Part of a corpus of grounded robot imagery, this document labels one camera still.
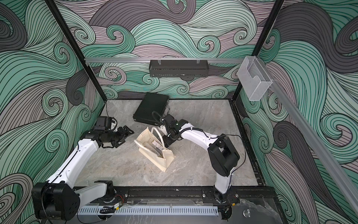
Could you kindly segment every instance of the gray marble surface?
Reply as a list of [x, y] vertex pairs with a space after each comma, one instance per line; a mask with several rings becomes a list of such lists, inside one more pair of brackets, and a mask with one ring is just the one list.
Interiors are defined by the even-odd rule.
[[[216, 172], [211, 166], [206, 150], [183, 139], [174, 142], [174, 161], [162, 172], [143, 154], [133, 142], [150, 125], [135, 122], [133, 114], [140, 100], [109, 100], [102, 114], [113, 116], [119, 126], [127, 125], [135, 133], [118, 148], [96, 151], [76, 180], [76, 186], [92, 185], [96, 180], [112, 180], [115, 186], [213, 186]], [[227, 100], [170, 100], [170, 114], [177, 120], [185, 119], [211, 134], [240, 134]], [[245, 149], [237, 136], [230, 139], [240, 155], [238, 164], [244, 161]], [[232, 185], [257, 185], [251, 163], [245, 163], [234, 172]]]

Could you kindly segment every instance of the bolt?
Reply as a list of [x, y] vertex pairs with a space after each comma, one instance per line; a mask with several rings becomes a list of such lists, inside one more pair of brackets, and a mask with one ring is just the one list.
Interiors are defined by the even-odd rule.
[[244, 210], [242, 214], [247, 218], [250, 217], [250, 209]]

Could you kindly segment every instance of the white tote bag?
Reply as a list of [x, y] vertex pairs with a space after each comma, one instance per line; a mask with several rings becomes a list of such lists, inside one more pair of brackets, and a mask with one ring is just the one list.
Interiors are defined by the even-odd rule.
[[[160, 141], [153, 135], [153, 130], [155, 130], [160, 138]], [[152, 142], [155, 140], [157, 143], [161, 143], [162, 146], [162, 155], [163, 158], [158, 156], [158, 153], [154, 153]], [[134, 142], [139, 147], [139, 151], [145, 155], [152, 163], [154, 163], [161, 171], [165, 172], [166, 169], [169, 167], [171, 162], [174, 159], [173, 152], [167, 148], [164, 147], [164, 141], [161, 137], [158, 129], [155, 127], [152, 128], [152, 131], [150, 132], [149, 129], [145, 129]]]

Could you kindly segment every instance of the wave pattern wallpaper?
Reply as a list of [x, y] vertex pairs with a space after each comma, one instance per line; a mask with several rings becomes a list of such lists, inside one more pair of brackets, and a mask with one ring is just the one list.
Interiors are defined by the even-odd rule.
[[[280, 10], [260, 57], [358, 186], [357, 31], [357, 1], [306, 0]], [[289, 223], [358, 223], [274, 92], [250, 102], [241, 91], [237, 103]]]
[[[286, 4], [299, 2], [288, 0]], [[85, 57], [251, 55], [274, 1], [56, 0]], [[108, 98], [231, 98], [240, 65], [211, 64], [206, 78], [156, 78], [149, 64], [93, 63]]]
[[0, 223], [39, 223], [33, 185], [104, 104], [66, 42], [43, 0], [0, 1]]

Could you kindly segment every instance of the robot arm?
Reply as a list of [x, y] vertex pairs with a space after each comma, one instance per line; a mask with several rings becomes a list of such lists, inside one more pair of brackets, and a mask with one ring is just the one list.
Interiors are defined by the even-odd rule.
[[219, 202], [226, 201], [226, 192], [230, 188], [231, 174], [240, 159], [230, 139], [221, 134], [213, 135], [194, 127], [186, 120], [175, 120], [170, 114], [161, 119], [160, 130], [165, 134], [166, 146], [179, 137], [190, 140], [208, 151], [210, 162], [216, 171], [215, 197]]
[[36, 218], [70, 220], [77, 210], [91, 201], [114, 197], [111, 181], [96, 181], [93, 186], [73, 191], [74, 183], [90, 157], [103, 143], [118, 147], [134, 132], [127, 126], [111, 129], [112, 118], [100, 116], [95, 127], [82, 134], [77, 147], [46, 182], [37, 183], [32, 189]]

